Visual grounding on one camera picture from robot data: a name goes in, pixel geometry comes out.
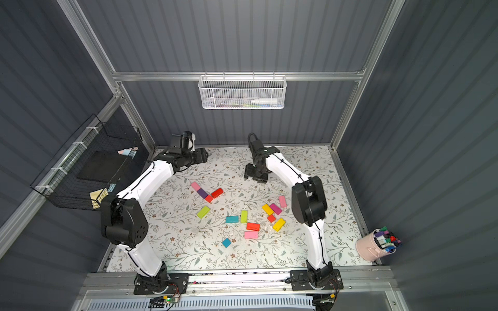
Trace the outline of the pink block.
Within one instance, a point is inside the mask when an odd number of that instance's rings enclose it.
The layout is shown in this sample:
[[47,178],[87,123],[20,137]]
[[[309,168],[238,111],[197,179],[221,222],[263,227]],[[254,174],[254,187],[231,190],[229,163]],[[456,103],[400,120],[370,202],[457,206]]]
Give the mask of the pink block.
[[245,238],[246,239],[257,239],[259,237],[258,231],[246,231]]
[[195,191],[198,191],[201,189],[200,185],[197,183],[197,182],[193,182],[191,184],[192,188],[195,190]]
[[287,201],[284,196],[279,196],[279,202],[280,202],[280,207],[281,208],[286,208],[287,207]]

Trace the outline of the purple block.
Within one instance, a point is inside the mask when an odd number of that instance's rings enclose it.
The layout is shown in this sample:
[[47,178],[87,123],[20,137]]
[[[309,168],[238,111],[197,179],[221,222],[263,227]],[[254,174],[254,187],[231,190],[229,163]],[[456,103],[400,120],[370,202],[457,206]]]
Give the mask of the purple block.
[[199,194],[199,195],[200,195],[203,199],[205,199],[207,196],[209,196],[209,194],[208,194],[206,191],[204,191],[203,189],[199,189],[199,190],[197,190],[197,193],[198,193],[198,194]]

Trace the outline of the long red block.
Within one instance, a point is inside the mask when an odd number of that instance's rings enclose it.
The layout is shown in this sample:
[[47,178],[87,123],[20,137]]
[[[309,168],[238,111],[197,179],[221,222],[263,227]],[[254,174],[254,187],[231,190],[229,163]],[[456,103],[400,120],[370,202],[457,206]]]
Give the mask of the long red block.
[[218,188],[214,192],[211,193],[212,198],[218,198],[220,195],[222,195],[224,191],[221,188]]

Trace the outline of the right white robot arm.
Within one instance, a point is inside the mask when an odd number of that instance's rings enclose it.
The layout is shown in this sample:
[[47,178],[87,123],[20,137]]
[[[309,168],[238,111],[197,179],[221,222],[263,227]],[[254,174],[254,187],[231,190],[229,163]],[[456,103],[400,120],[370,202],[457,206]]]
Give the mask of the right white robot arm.
[[267,183],[273,173],[290,188],[291,211],[296,221],[305,228],[308,281],[314,288],[325,286],[333,277],[333,264],[326,252],[324,220],[328,204],[322,180],[299,171],[278,148],[265,147],[255,133],[249,133],[248,147],[252,162],[246,165],[244,178]]

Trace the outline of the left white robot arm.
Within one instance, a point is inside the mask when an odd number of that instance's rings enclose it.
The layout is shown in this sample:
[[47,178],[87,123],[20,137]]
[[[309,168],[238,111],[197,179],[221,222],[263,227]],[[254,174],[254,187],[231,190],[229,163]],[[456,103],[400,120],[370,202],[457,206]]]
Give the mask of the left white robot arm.
[[124,251],[137,273],[144,277],[158,277],[163,261],[148,241],[149,223],[143,209],[169,178],[207,162],[206,149],[196,149],[195,140],[195,134],[190,131],[173,134],[170,146],[158,154],[135,181],[101,202],[102,236]]

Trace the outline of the pastel eraser blocks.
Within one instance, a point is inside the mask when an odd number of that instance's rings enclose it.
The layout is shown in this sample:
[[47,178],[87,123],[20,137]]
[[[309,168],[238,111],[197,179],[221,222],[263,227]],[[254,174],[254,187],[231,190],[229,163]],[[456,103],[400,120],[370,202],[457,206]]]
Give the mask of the pastel eraser blocks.
[[122,155],[122,156],[128,156],[128,157],[133,158],[136,155],[137,151],[138,151],[138,147],[135,146],[135,147],[132,147],[129,149],[119,150],[118,154]]

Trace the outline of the yellow block upper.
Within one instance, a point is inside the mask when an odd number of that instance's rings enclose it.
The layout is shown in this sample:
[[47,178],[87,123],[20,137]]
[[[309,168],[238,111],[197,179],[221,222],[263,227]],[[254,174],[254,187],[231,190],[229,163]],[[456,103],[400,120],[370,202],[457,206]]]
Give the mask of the yellow block upper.
[[271,216],[274,214],[274,211],[272,210],[272,208],[268,204],[263,205],[262,209],[264,212],[267,213],[268,216]]

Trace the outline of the yellow block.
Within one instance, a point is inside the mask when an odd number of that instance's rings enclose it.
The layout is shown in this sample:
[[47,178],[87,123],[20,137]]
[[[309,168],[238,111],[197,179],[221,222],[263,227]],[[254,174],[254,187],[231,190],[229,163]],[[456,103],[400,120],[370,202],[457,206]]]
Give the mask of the yellow block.
[[273,229],[276,231],[276,232],[279,232],[282,227],[284,227],[284,225],[286,224],[286,221],[283,219],[283,218],[279,218],[275,224],[273,225]]
[[274,214],[274,211],[272,210],[272,208],[268,204],[263,205],[262,209],[264,212],[267,213],[268,216],[271,216]]

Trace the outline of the magenta block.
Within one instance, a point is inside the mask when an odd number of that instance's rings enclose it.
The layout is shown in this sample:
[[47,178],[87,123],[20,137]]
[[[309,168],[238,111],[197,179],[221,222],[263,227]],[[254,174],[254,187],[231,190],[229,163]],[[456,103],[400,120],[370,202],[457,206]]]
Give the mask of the magenta block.
[[275,203],[272,203],[270,205],[270,208],[273,210],[273,212],[277,215],[280,215],[282,210],[275,204]]

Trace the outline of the lime green block centre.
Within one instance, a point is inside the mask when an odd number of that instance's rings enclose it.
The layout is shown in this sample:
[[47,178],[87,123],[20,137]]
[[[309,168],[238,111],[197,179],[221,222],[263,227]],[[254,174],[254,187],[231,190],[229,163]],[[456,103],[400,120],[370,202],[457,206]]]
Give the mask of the lime green block centre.
[[241,224],[246,224],[248,222],[248,211],[247,210],[241,211],[240,222],[241,222]]

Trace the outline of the lime green block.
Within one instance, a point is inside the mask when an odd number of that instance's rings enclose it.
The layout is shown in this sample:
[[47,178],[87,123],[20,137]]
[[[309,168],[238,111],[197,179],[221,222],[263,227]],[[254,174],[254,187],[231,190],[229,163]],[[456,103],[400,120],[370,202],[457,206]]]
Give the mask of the lime green block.
[[203,219],[210,212],[210,208],[208,206],[204,206],[198,213],[197,216],[200,219]]
[[241,224],[246,224],[248,222],[248,211],[247,210],[241,211],[240,222],[241,222]]

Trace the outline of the teal rectangular block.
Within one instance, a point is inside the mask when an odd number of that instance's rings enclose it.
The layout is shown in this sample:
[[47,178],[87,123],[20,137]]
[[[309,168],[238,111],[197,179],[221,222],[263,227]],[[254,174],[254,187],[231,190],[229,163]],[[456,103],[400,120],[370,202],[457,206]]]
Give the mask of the teal rectangular block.
[[225,220],[226,220],[227,224],[237,224],[237,223],[239,223],[239,217],[238,216],[227,216]]

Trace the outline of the red block centre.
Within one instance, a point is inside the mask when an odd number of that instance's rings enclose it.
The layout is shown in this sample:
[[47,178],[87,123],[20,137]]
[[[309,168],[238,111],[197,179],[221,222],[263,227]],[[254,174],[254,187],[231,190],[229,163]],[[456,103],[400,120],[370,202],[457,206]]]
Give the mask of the red block centre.
[[261,226],[260,224],[256,224],[256,223],[250,223],[248,222],[247,225],[246,225],[246,229],[248,231],[256,231],[258,232],[260,230]]

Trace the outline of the yellow block lower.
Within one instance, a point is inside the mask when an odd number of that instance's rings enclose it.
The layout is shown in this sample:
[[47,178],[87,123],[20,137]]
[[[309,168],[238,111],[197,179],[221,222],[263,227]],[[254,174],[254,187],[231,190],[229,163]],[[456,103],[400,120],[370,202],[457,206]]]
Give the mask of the yellow block lower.
[[284,227],[284,225],[286,224],[286,221],[283,219],[283,218],[279,218],[275,224],[273,225],[273,229],[276,231],[276,232],[279,232],[282,227]]

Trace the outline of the lime green block left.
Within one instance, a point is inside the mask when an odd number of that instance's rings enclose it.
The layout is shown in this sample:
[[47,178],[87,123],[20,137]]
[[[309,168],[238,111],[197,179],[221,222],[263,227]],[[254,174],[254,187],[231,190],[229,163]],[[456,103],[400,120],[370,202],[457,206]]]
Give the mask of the lime green block left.
[[208,206],[204,206],[198,213],[197,216],[200,219],[203,219],[210,212],[210,208]]

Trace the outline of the pink block bottom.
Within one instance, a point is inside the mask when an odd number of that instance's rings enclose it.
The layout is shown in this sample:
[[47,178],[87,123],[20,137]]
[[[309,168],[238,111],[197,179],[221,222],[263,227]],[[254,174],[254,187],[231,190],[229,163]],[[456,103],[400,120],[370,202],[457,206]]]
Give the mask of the pink block bottom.
[[246,231],[245,238],[246,239],[257,239],[259,237],[258,231]]

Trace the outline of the white bottle in basket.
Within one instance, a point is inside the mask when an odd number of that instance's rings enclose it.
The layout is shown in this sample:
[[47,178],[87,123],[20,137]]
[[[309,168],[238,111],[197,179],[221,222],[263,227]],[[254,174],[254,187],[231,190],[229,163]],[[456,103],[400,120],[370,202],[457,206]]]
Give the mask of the white bottle in basket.
[[252,104],[260,106],[273,106],[278,104],[277,98],[257,98],[251,100]]

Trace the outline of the small teal cube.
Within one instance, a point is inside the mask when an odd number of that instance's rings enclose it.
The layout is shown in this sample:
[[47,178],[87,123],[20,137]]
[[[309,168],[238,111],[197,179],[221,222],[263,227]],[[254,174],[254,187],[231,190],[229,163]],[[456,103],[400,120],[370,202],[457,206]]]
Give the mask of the small teal cube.
[[229,238],[226,238],[225,240],[222,241],[222,245],[225,248],[228,248],[232,244],[232,241]]

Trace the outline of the black pad in basket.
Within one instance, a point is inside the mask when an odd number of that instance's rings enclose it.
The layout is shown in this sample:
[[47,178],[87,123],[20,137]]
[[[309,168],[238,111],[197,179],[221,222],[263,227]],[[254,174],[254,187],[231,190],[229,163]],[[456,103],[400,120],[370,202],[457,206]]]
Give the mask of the black pad in basket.
[[94,152],[77,174],[86,181],[111,182],[117,180],[121,167],[128,163],[128,156],[117,152]]

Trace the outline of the yellow sticky note pad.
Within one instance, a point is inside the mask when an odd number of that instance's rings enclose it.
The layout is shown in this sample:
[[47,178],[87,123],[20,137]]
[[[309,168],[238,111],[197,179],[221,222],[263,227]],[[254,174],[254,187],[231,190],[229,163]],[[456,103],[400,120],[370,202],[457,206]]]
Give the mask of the yellow sticky note pad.
[[103,188],[99,190],[95,190],[89,194],[90,201],[92,204],[93,210],[99,209],[101,207],[101,203],[109,195],[108,189]]

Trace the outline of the pink marker cup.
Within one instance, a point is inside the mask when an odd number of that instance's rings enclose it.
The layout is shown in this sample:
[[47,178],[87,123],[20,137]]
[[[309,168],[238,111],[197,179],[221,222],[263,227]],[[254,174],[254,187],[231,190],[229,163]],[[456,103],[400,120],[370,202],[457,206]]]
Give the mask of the pink marker cup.
[[399,238],[384,226],[360,238],[355,248],[361,258],[373,262],[395,253],[401,246]]

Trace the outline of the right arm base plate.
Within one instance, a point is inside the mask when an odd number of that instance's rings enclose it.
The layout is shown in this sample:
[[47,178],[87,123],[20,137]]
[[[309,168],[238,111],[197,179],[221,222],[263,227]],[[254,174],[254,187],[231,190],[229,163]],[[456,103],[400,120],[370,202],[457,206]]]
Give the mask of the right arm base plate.
[[291,270],[290,276],[285,280],[294,291],[311,290],[342,290],[344,284],[338,269],[325,272],[312,272],[311,270]]

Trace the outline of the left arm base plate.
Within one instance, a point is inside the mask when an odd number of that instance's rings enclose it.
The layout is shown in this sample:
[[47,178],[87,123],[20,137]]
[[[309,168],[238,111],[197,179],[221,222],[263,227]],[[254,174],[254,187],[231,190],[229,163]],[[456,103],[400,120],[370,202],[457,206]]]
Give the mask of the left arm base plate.
[[183,294],[189,281],[188,273],[172,273],[166,280],[157,277],[136,275],[134,280],[134,295],[173,295]]

